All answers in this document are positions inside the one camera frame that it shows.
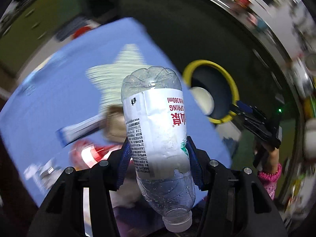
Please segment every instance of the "blue mat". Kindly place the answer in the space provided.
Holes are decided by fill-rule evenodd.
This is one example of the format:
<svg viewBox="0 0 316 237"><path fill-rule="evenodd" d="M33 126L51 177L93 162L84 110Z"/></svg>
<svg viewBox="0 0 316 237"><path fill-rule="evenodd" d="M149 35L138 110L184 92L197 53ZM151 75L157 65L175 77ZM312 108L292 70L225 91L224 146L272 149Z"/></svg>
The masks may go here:
<svg viewBox="0 0 316 237"><path fill-rule="evenodd" d="M86 70L113 63L126 44L135 44L147 64L176 70L145 29L126 18L94 29L64 46L43 69L15 90L1 111L4 144L37 205L46 191L40 190L33 179L26 180L23 172L31 164L44 165L51 158L62 168L71 165L71 145L63 147L56 131L98 114L101 93L86 77ZM188 135L198 149L229 167L227 148L183 82L182 88ZM101 145L110 144L100 131L89 139ZM196 203L205 195L196 187Z"/></svg>

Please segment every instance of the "silver bolt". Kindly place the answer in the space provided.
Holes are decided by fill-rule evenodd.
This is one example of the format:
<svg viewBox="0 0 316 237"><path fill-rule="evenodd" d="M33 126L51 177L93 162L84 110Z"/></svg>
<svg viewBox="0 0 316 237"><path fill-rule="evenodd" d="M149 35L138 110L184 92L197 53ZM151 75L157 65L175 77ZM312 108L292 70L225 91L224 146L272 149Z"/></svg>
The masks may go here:
<svg viewBox="0 0 316 237"><path fill-rule="evenodd" d="M68 167L65 169L66 174L71 174L73 171L74 171L74 169L72 167Z"/></svg>
<svg viewBox="0 0 316 237"><path fill-rule="evenodd" d="M252 173L252 170L251 170L251 168L249 168L249 167L245 167L245 168L244 168L244 172L245 172L247 175L250 175L250 174Z"/></svg>
<svg viewBox="0 0 316 237"><path fill-rule="evenodd" d="M108 164L109 164L109 162L106 161L106 160L101 160L101 161L99 162L99 165L100 165L100 166L107 166Z"/></svg>
<svg viewBox="0 0 316 237"><path fill-rule="evenodd" d="M216 160L210 160L210 165L211 165L211 166L218 166L218 161L216 161Z"/></svg>

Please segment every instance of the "yellow object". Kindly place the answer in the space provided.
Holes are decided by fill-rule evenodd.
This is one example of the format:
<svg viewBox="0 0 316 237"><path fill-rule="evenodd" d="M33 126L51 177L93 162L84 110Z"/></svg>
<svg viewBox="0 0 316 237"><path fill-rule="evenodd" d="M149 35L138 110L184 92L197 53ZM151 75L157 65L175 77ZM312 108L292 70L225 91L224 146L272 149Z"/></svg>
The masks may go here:
<svg viewBox="0 0 316 237"><path fill-rule="evenodd" d="M235 84L235 81L233 80L231 75L224 68L222 68L220 65L218 65L214 62L207 61L207 60L196 60L196 61L192 61L191 63L189 63L189 65L187 65L185 67L183 74L182 74L182 77L183 77L185 83L189 87L191 87L192 74L198 66L202 66L202 65L213 67L222 73L222 75L227 80L229 87L230 87L230 91L232 93L232 104L236 105L236 102L239 100L239 92L238 92L238 88ZM234 112L229 111L228 115L226 115L225 117L223 117L221 119L213 119L211 117L208 117L208 118L209 118L209 121L214 123L214 124L221 124L221 123L225 123L225 122L232 120L233 116L235 116L235 115L236 114Z"/></svg>

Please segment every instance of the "white label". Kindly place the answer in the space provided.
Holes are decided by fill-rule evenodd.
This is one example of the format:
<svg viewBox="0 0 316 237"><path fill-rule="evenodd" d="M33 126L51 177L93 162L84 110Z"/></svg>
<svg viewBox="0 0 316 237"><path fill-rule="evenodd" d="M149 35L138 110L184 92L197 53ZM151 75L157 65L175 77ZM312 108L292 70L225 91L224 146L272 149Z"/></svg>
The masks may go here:
<svg viewBox="0 0 316 237"><path fill-rule="evenodd" d="M190 170L182 91L150 89L123 101L127 137L136 174L166 179Z"/></svg>

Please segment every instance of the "yellow star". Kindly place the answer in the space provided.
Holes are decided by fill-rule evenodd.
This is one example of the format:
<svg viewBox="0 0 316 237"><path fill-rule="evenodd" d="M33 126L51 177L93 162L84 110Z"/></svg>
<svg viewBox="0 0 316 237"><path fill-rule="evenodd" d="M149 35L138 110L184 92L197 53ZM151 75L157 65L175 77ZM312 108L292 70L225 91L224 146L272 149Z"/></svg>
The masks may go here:
<svg viewBox="0 0 316 237"><path fill-rule="evenodd" d="M110 105L122 105L123 79L137 69L149 68L136 44L126 44L114 63L98 65L86 70L86 76L101 91L99 113L106 112Z"/></svg>

